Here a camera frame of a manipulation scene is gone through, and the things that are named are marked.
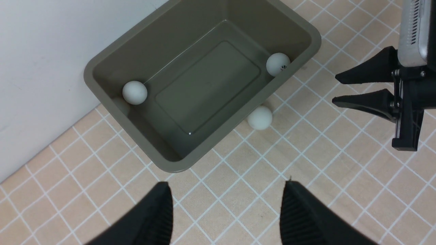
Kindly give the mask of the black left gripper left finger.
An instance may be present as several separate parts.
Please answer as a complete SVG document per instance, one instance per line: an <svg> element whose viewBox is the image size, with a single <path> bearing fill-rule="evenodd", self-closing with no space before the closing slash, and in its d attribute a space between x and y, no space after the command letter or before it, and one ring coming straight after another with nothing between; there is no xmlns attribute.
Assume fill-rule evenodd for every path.
<svg viewBox="0 0 436 245"><path fill-rule="evenodd" d="M173 232L173 199L168 182L158 182L117 222L88 245L169 245Z"/></svg>

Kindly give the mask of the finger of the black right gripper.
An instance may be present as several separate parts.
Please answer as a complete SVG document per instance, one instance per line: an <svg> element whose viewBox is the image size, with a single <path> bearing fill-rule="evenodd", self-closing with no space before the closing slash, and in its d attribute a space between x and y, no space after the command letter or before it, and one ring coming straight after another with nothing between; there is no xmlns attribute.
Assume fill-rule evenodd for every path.
<svg viewBox="0 0 436 245"><path fill-rule="evenodd" d="M397 121L399 114L394 102L394 95L388 89L332 99L332 103L337 107L369 113L392 123Z"/></svg>
<svg viewBox="0 0 436 245"><path fill-rule="evenodd" d="M393 82L392 72L398 68L398 51L390 46L358 66L337 74L335 79L344 85Z"/></svg>

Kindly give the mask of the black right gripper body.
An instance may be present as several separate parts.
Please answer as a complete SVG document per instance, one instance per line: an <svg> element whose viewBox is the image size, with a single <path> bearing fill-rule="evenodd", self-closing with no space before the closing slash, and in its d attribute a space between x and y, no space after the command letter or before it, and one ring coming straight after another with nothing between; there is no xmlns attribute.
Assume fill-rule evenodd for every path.
<svg viewBox="0 0 436 245"><path fill-rule="evenodd" d="M435 109L435 71L427 66L401 67L391 74L396 112L391 146L398 151L417 151L425 110Z"/></svg>

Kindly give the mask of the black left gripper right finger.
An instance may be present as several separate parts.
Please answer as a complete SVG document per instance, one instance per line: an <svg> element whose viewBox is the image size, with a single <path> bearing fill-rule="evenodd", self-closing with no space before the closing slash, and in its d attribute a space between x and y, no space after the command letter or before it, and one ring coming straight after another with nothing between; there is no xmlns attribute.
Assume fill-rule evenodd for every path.
<svg viewBox="0 0 436 245"><path fill-rule="evenodd" d="M283 245L375 245L301 183L285 183L279 218Z"/></svg>

